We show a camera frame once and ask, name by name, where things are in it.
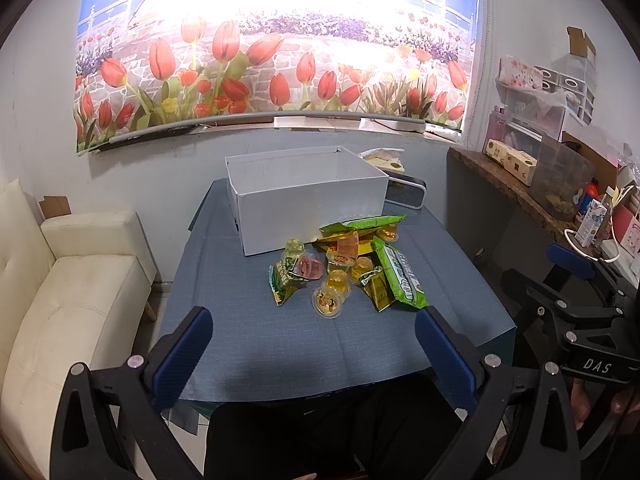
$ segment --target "white cable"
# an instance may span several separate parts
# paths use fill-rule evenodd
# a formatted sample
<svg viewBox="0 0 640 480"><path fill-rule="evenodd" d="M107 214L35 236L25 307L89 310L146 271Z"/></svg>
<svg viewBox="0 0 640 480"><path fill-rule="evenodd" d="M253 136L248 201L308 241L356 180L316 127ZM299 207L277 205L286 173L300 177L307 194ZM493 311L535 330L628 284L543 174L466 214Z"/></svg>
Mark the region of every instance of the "white cable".
<svg viewBox="0 0 640 480"><path fill-rule="evenodd" d="M616 234L613 231L613 210L616 208L616 206L622 202L625 197L629 194L629 192L636 188L637 186L635 185L631 185L631 186L627 186L625 187L622 192L618 195L618 199L616 200L616 203L611 203L611 215L609 217L609 222L611 222L611 234L613 235L613 243L616 246L616 252L618 254L616 254L616 256L614 256L613 258L610 258L609 260L603 260L603 262L605 262L606 264L612 264L613 262L615 262L619 257L620 257L620 245L618 244L618 240L616 239ZM598 258L594 258L593 256L589 256L587 253L581 251L578 247L576 247L574 245L574 243L570 240L569 238L569 234L572 235L576 235L577 231L573 231L571 229L565 229L564 230L564 238L566 238L566 241L569 243L569 245L571 245L572 248L574 248L574 251L576 251L578 254L580 254L581 256L584 256L585 258L588 258L590 260L593 260L594 262L598 261Z"/></svg>

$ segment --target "tulip poster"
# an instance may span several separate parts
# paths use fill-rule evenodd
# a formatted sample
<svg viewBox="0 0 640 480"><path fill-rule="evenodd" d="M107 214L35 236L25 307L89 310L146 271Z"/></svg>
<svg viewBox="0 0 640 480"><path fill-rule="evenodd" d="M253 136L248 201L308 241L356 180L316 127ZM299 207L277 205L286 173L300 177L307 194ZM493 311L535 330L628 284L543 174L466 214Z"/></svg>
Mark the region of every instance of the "tulip poster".
<svg viewBox="0 0 640 480"><path fill-rule="evenodd" d="M460 129L477 6L82 0L76 149L151 126L273 110L392 114Z"/></svg>

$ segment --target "person's hand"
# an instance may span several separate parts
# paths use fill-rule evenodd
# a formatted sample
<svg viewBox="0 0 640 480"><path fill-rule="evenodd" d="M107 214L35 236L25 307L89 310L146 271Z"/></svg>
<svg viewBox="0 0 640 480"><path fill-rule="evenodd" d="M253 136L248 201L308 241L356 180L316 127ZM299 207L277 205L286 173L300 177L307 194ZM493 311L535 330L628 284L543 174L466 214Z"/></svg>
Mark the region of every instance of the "person's hand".
<svg viewBox="0 0 640 480"><path fill-rule="evenodd" d="M630 386L616 393L611 399L611 413L621 415L625 411L626 404L629 402L633 392L634 388ZM571 409L574 412L575 429L579 430L591 413L591 402L589 397L587 397L587 393L584 391L584 381L582 379L574 379L574 384L571 388ZM628 416L623 423L622 432L630 433L633 431L633 428L635 428L638 423L639 417L640 394L636 394L636 398L629 407Z"/></svg>

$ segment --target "electrical cable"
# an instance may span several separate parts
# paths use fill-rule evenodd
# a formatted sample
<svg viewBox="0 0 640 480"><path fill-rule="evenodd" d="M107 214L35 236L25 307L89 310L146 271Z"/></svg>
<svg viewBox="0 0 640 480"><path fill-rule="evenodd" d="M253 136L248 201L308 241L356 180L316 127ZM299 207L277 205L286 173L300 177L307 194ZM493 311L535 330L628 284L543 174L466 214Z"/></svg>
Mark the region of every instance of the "electrical cable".
<svg viewBox="0 0 640 480"><path fill-rule="evenodd" d="M596 476L596 480L600 480L602 478L602 475L605 469L609 465L609 461L611 460L611 455L613 454L613 448L616 446L616 442L618 440L618 437L620 436L620 427L622 427L622 421L625 420L627 413L631 409L631 404L634 402L634 400L636 400L637 394L638 394L638 385L636 384L636 386L634 386L633 392L631 393L631 397L629 397L629 400L626 403L625 411L622 412L622 415L618 419L618 423L616 424L616 429L613 431L613 436L611 437L611 443L609 444L609 449L607 450L607 456L604 459L604 463L602 464L602 468L600 469L598 476Z"/></svg>
<svg viewBox="0 0 640 480"><path fill-rule="evenodd" d="M613 258L610 258L608 260L604 260L603 262L605 262L606 264L612 264L613 262L615 262L617 259L619 259L620 257L620 245L618 244L618 240L616 239L616 234L613 231L613 210L618 206L618 204L620 204L625 198L626 196L629 194L629 192L631 192L631 190L636 189L638 186L635 185L631 185L631 186L627 186L625 187L622 192L619 193L617 200L615 201L615 203L611 203L611 215L609 216L609 222L611 222L611 235L613 236L613 243L616 246L616 252L618 254L616 254ZM594 262L598 261L598 258L594 258L593 256L590 256L589 254L585 253L584 251L581 251L572 241L571 238L569 238L569 234L572 235L576 235L577 231L573 231L571 229L565 229L564 230L564 238L566 239L567 243L569 245L571 245L571 247L574 249L575 252L577 252L578 254L580 254L580 256L583 256L585 258L588 258L590 260L593 260Z"/></svg>

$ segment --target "blue gripper pad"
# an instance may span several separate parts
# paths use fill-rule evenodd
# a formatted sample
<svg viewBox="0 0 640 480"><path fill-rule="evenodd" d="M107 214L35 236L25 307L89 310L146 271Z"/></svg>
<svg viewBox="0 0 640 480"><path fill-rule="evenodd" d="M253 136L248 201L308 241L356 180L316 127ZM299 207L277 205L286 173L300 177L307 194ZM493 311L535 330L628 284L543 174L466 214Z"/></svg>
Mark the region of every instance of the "blue gripper pad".
<svg viewBox="0 0 640 480"><path fill-rule="evenodd" d="M188 327L183 327L181 323L175 332L163 338L171 338L174 335L179 335L180 332L182 335L175 343L169 340L169 343L173 343L172 348L168 350L166 357L151 377L151 405L158 413L176 403L184 385L202 357L202 353L211 341L213 334L211 313L201 308ZM156 346L161 343L163 338L156 343Z"/></svg>
<svg viewBox="0 0 640 480"><path fill-rule="evenodd" d="M596 274L589 260L558 244L551 244L546 248L546 259L552 264L568 270L581 280L590 280Z"/></svg>
<svg viewBox="0 0 640 480"><path fill-rule="evenodd" d="M416 314L415 336L455 406L471 413L478 404L476 376L428 310L435 309Z"/></svg>

